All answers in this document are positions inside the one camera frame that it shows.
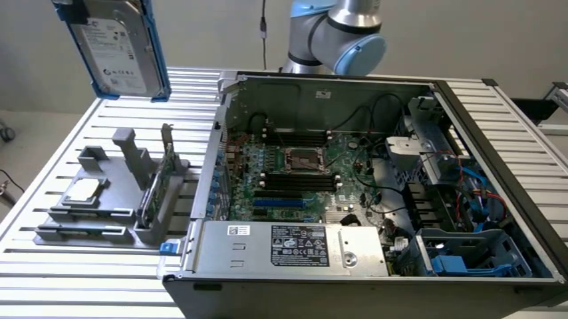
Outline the silver power supply unit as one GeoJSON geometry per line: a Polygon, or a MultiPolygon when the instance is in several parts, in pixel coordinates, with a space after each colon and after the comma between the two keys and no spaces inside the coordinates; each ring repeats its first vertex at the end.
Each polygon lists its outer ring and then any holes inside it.
{"type": "Polygon", "coordinates": [[[205,221],[182,257],[182,270],[195,278],[350,280],[388,275],[374,227],[205,221]]]}

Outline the black RAM slot bank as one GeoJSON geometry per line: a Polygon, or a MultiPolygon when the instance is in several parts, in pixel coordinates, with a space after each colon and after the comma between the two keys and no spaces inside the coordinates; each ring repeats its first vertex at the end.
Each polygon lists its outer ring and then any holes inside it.
{"type": "Polygon", "coordinates": [[[260,141],[267,146],[320,147],[328,141],[323,132],[280,132],[268,130],[261,133],[260,141]]]}
{"type": "Polygon", "coordinates": [[[334,192],[342,179],[339,175],[264,173],[257,185],[269,191],[334,192]]]}

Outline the metal drive cage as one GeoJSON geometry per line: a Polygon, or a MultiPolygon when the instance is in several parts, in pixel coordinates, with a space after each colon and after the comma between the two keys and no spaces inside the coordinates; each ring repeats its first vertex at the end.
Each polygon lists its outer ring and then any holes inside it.
{"type": "Polygon", "coordinates": [[[387,154],[395,167],[408,171],[423,161],[470,161],[471,157],[455,149],[444,127],[446,113],[434,97],[411,98],[392,136],[386,139],[387,154]]]}

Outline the blue expansion slot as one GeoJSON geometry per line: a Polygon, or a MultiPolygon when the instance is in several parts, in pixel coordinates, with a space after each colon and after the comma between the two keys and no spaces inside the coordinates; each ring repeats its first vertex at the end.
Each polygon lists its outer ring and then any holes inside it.
{"type": "Polygon", "coordinates": [[[255,199],[253,207],[293,207],[303,208],[304,201],[301,199],[255,199]]]}

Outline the green motherboard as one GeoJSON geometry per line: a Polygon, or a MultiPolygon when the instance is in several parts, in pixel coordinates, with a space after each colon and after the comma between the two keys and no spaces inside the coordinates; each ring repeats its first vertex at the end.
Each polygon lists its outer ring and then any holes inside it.
{"type": "Polygon", "coordinates": [[[320,147],[267,146],[261,133],[231,132],[225,144],[229,221],[358,224],[372,215],[382,200],[374,177],[374,156],[380,138],[367,134],[324,131],[328,141],[320,147]],[[321,148],[324,171],[284,170],[285,148],[321,148]],[[257,182],[264,173],[339,175],[342,187],[334,192],[269,191],[257,182]],[[301,199],[303,208],[253,207],[255,199],[301,199]]]}

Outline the black open PC case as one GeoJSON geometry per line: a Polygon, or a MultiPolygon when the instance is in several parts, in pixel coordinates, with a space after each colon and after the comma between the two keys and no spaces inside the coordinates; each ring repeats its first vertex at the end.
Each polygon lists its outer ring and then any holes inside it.
{"type": "Polygon", "coordinates": [[[229,221],[225,144],[231,132],[347,132],[380,138],[374,156],[382,200],[358,224],[378,231],[388,275],[366,279],[213,279],[161,256],[164,288],[189,319],[498,319],[568,302],[568,235],[549,221],[568,213],[568,159],[491,80],[232,72],[217,82],[219,109],[204,154],[185,244],[205,221],[229,221]],[[399,170],[387,154],[411,98],[434,97],[450,141],[470,161],[423,161],[399,170]],[[458,231],[502,230],[530,277],[415,276],[406,252],[404,183],[455,190],[458,231]]]}

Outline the blue case latch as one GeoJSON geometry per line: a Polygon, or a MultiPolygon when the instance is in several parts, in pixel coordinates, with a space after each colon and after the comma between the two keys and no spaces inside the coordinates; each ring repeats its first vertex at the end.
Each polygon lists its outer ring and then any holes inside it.
{"type": "Polygon", "coordinates": [[[185,239],[168,239],[158,246],[160,256],[182,256],[185,254],[185,239]]]}

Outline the RAM stick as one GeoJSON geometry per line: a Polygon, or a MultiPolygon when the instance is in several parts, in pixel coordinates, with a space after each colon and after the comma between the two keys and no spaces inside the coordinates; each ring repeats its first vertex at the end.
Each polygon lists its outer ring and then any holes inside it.
{"type": "Polygon", "coordinates": [[[42,231],[62,231],[62,232],[81,232],[81,233],[124,233],[124,227],[76,227],[76,226],[64,226],[64,225],[38,225],[37,230],[42,231]]]}
{"type": "Polygon", "coordinates": [[[78,208],[78,207],[52,207],[49,209],[50,213],[92,213],[97,215],[130,215],[133,213],[132,209],[92,209],[92,208],[78,208]]]}

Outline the silver CPU chip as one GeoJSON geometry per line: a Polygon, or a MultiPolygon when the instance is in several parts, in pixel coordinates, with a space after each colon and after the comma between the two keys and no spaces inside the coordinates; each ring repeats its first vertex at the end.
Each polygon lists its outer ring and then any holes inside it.
{"type": "Polygon", "coordinates": [[[66,191],[66,199],[69,201],[88,201],[101,193],[102,188],[104,181],[101,179],[78,179],[66,191]]]}

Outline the grey disk bay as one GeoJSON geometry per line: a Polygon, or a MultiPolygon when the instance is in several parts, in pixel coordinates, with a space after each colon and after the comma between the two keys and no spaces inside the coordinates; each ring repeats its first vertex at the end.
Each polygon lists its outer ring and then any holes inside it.
{"type": "Polygon", "coordinates": [[[530,277],[531,269],[506,233],[490,229],[477,233],[454,233],[440,229],[422,229],[406,247],[415,276],[434,274],[431,261],[438,255],[459,256],[466,268],[497,268],[501,276],[530,277]]]}

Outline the CPU socket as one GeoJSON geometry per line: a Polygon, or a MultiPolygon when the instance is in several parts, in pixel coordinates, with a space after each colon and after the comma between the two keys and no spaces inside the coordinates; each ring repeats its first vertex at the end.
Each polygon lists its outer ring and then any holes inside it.
{"type": "Polygon", "coordinates": [[[324,171],[321,148],[285,148],[283,150],[283,168],[293,171],[324,171]]]}

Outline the hard disk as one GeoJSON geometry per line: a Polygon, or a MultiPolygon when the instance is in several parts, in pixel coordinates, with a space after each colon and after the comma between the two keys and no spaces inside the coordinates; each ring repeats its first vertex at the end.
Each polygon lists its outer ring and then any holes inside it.
{"type": "Polygon", "coordinates": [[[166,102],[170,82],[150,0],[50,0],[97,98],[166,102]]]}

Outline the green graphics card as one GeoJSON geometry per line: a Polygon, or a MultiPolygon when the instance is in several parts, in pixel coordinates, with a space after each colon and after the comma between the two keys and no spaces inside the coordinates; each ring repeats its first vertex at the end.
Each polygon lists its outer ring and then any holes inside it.
{"type": "Polygon", "coordinates": [[[137,228],[142,229],[149,228],[154,215],[158,213],[168,190],[169,179],[176,172],[174,161],[177,160],[177,156],[172,145],[172,126],[169,124],[162,124],[160,134],[164,154],[152,174],[150,183],[141,197],[141,202],[136,211],[137,228]]]}

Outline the blue empty disk carrier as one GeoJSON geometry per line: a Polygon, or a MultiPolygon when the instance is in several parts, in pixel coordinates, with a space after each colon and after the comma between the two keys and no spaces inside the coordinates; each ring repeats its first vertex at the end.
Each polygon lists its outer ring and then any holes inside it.
{"type": "Polygon", "coordinates": [[[439,276],[501,276],[497,268],[466,268],[459,256],[438,255],[430,261],[432,272],[439,276]]]}

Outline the grey parts rack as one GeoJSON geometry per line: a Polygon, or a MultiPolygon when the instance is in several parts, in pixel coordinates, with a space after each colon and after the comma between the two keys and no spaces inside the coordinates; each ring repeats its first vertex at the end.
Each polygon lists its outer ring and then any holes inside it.
{"type": "Polygon", "coordinates": [[[134,144],[132,128],[118,128],[112,143],[121,156],[85,146],[80,169],[46,222],[34,228],[37,245],[152,249],[164,240],[172,210],[188,170],[172,142],[172,126],[160,129],[158,159],[134,144]]]}

